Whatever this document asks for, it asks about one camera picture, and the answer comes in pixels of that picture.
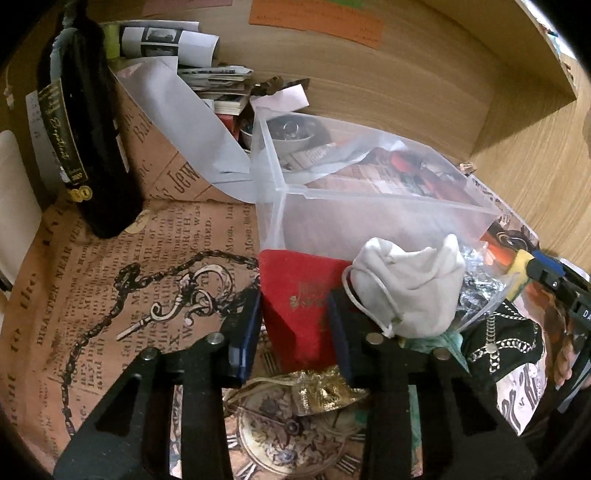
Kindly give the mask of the person's right hand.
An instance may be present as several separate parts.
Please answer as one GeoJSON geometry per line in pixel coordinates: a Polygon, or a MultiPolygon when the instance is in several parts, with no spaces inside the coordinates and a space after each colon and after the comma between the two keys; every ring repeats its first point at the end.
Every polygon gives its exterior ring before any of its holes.
{"type": "Polygon", "coordinates": [[[568,319],[566,326],[567,333],[563,338],[562,346],[556,355],[553,366],[553,380],[556,389],[561,388],[572,377],[572,367],[576,360],[573,344],[574,321],[568,319]]]}

